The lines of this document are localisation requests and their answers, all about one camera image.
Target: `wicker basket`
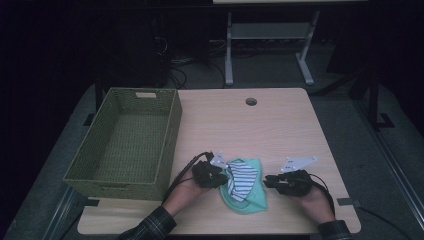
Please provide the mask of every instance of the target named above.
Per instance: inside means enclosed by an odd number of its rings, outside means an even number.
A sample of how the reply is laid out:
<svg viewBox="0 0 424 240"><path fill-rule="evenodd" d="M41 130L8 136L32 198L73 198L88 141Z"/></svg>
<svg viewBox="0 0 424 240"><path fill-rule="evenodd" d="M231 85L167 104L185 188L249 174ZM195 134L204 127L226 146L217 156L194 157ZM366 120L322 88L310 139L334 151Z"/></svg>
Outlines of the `wicker basket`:
<svg viewBox="0 0 424 240"><path fill-rule="evenodd" d="M177 90L111 88L64 181L90 197L161 200L181 114Z"/></svg>

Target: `green cloth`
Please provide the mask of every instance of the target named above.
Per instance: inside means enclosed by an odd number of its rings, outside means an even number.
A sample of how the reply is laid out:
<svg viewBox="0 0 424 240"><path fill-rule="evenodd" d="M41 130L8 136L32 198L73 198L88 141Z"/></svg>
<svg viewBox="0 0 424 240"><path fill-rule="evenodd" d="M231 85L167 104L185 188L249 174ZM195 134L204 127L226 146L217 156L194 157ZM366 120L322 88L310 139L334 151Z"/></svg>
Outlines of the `green cloth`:
<svg viewBox="0 0 424 240"><path fill-rule="evenodd" d="M255 213L255 212L266 210L268 208L268 204L267 204L264 189L262 187L262 180L261 180L262 168L261 168L261 162L259 158L255 158L255 159L236 158L231 161L243 161L247 165L258 170L258 174L256 175L255 184L253 185L249 195L247 195L247 197L241 202L237 202L230 195L228 195L227 184L221 185L219 190L221 192L221 196L224 202L227 204L229 208L241 214L249 214L249 213Z"/></svg>

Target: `sleeve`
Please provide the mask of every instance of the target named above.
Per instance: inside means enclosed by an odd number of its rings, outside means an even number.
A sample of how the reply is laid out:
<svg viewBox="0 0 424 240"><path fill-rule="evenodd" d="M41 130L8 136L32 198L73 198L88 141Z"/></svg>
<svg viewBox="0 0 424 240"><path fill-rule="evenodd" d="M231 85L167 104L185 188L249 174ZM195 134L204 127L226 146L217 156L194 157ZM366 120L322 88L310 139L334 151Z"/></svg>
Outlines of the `sleeve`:
<svg viewBox="0 0 424 240"><path fill-rule="evenodd" d="M323 240L353 240L345 221L337 220L318 225Z"/></svg>
<svg viewBox="0 0 424 240"><path fill-rule="evenodd" d="M118 240L162 240L176 226L174 218L162 207L156 208L137 227L123 232Z"/></svg>

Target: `person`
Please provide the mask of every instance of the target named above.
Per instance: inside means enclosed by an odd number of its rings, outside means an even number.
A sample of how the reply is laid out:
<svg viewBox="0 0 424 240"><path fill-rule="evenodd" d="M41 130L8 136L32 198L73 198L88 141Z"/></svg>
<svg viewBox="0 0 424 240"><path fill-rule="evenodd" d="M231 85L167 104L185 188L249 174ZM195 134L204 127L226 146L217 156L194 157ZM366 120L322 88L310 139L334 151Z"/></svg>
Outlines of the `person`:
<svg viewBox="0 0 424 240"><path fill-rule="evenodd" d="M191 169L182 179L191 179ZM123 232L119 240L164 239L177 225L174 217L190 206L200 195L210 189L199 187L194 180L183 181L171 192L168 199L147 216L138 226ZM316 187L304 197L289 196L299 204L305 213L318 224L318 231L324 240L353 239L343 220L337 220L324 194Z"/></svg>

